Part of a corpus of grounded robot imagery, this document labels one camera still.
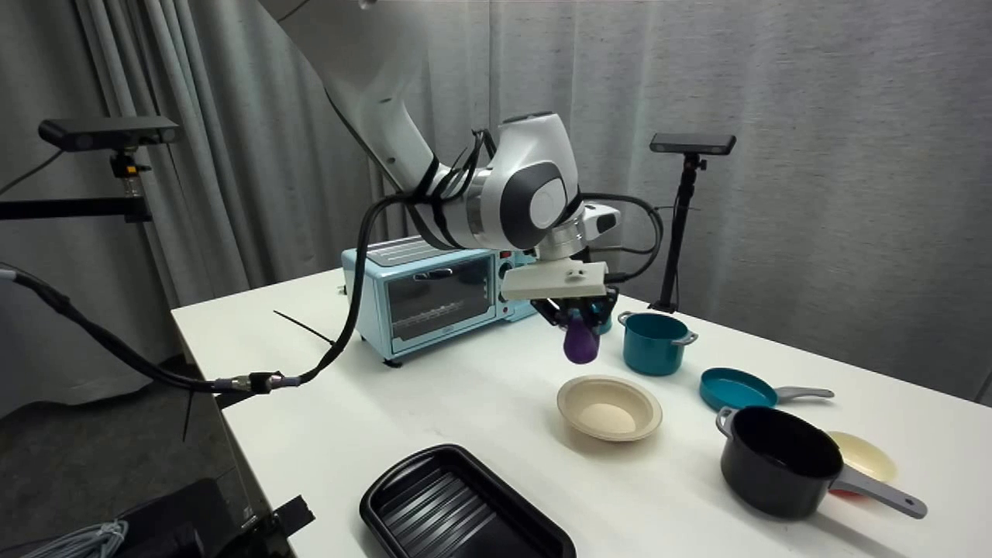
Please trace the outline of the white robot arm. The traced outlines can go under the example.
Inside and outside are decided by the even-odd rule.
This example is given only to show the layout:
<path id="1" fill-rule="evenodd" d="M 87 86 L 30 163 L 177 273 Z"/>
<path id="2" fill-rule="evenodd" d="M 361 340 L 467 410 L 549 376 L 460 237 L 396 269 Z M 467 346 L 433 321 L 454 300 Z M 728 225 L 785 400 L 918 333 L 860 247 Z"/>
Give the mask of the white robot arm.
<path id="1" fill-rule="evenodd" d="M 533 252 L 529 267 L 501 281 L 502 296 L 564 333 L 595 333 L 613 289 L 607 267 L 579 252 L 607 209 L 579 191 L 564 118 L 527 112 L 476 123 L 467 147 L 454 149 L 429 95 L 436 31 L 429 4 L 262 0 L 429 246 Z"/>

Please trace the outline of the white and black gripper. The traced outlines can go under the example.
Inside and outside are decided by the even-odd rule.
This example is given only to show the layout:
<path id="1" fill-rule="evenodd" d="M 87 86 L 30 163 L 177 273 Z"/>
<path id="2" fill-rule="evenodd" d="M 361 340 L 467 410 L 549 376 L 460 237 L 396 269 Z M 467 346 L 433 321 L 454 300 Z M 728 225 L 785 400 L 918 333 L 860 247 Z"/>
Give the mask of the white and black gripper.
<path id="1" fill-rule="evenodd" d="M 510 300 L 536 300 L 533 310 L 557 330 L 568 330 L 579 319 L 575 300 L 589 300 L 589 325 L 595 334 L 610 333 L 610 315 L 617 306 L 617 296 L 607 296 L 607 265 L 604 260 L 579 260 L 587 240 L 579 234 L 552 234 L 536 246 L 536 260 L 527 267 L 516 267 L 502 276 L 502 296 Z"/>

